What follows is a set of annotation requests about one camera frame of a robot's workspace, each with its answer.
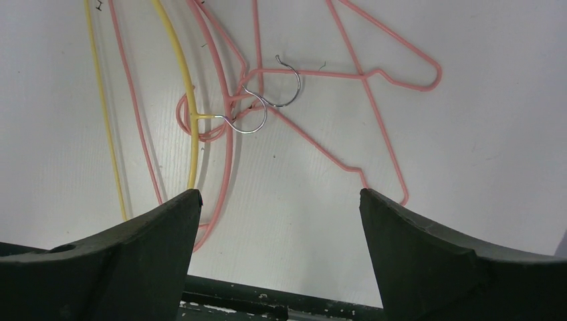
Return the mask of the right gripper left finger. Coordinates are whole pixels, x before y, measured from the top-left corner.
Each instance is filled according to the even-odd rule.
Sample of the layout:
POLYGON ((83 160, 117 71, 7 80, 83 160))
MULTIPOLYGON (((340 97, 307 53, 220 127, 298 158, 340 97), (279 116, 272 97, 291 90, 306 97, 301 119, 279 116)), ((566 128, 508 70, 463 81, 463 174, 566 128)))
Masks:
POLYGON ((175 320, 203 200, 190 189, 89 237, 1 244, 2 320, 175 320))

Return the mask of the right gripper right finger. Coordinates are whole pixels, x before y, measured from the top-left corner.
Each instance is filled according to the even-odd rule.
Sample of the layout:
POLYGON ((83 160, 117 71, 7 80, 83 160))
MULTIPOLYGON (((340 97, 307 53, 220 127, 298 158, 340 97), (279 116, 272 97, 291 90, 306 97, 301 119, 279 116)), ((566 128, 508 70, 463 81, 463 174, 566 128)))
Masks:
POLYGON ((565 320, 566 259, 496 245, 372 189, 360 216, 388 320, 565 320))

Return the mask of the yellow hanger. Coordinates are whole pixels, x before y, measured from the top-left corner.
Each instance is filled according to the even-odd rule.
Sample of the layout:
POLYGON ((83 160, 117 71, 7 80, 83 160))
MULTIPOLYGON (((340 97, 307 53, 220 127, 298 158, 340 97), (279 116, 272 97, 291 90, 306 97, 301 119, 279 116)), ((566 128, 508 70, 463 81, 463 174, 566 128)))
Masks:
MULTIPOLYGON (((196 101, 195 101, 192 78, 191 78, 191 75, 190 75, 187 60, 186 60, 185 55, 183 53, 183 49, 182 49, 181 43, 179 41, 178 35, 177 35, 177 33, 176 33, 176 31, 173 27, 173 24, 171 23, 170 18, 168 17, 166 10, 163 7, 162 3, 160 1, 153 1, 152 4, 154 6, 154 10, 156 11, 158 16, 160 17, 160 20, 162 21, 162 24, 164 25, 165 31, 166 31, 166 33, 169 37, 170 43, 172 45, 173 51, 175 53, 175 56, 176 56, 176 59, 177 59, 177 62, 178 62, 179 68, 180 68, 180 73, 181 73, 181 76, 182 76, 182 79, 183 79, 183 83, 185 85, 185 90, 186 90, 185 100, 187 101, 187 111, 185 112, 185 116, 189 119, 189 121, 186 123, 186 125, 188 126, 188 129, 191 131, 191 158, 190 158, 187 188, 192 189, 192 188, 195 187, 195 184, 196 184, 197 165, 198 165, 198 157, 199 157, 200 136, 199 136, 199 132, 198 132, 198 121, 208 120, 208 119, 222 119, 228 127, 230 127, 233 131, 238 132, 239 134, 253 134, 253 133, 260 131, 265 126, 265 123, 267 121, 267 115, 268 115, 268 106, 265 103, 265 101, 263 101, 263 99, 259 95, 255 94, 255 93, 252 94, 258 100, 261 100, 261 103, 262 103, 262 106, 263 106, 263 120, 253 130, 238 129, 233 124, 233 121, 224 114, 200 114, 200 113, 198 113, 197 105, 196 105, 196 101)), ((127 221, 127 220, 129 220, 129 216, 128 216, 128 213, 127 213, 127 206, 126 206, 126 201, 125 201, 125 198, 124 198, 124 191, 123 191, 122 183, 121 183, 121 176, 120 176, 120 170, 119 170, 119 166, 118 166, 118 159, 117 159, 117 156, 116 156, 116 149, 114 147, 114 138, 113 138, 113 135, 112 135, 111 117, 110 117, 109 111, 108 111, 108 104, 107 104, 107 99, 106 99, 106 95, 105 95, 105 87, 104 87, 102 72, 101 72, 101 68, 100 68, 100 61, 99 61, 99 57, 98 57, 98 48, 96 46, 94 26, 93 26, 93 23, 92 23, 92 14, 91 14, 91 9, 90 9, 90 5, 89 5, 88 0, 84 0, 84 9, 85 9, 86 23, 88 25, 90 49, 91 49, 91 52, 92 52, 92 59, 93 59, 93 63, 94 63, 94 69, 95 69, 96 81, 97 81, 97 86, 98 86, 98 91, 99 91, 102 115, 103 115, 103 118, 104 118, 104 126, 105 126, 105 130, 106 130, 106 137, 107 137, 107 141, 108 141, 108 147, 110 149, 110 158, 111 158, 112 170, 113 170, 114 180, 115 180, 115 184, 116 184, 116 191, 117 191, 117 194, 118 194, 118 202, 119 202, 119 206, 120 206, 120 212, 121 212, 122 220, 127 221)))

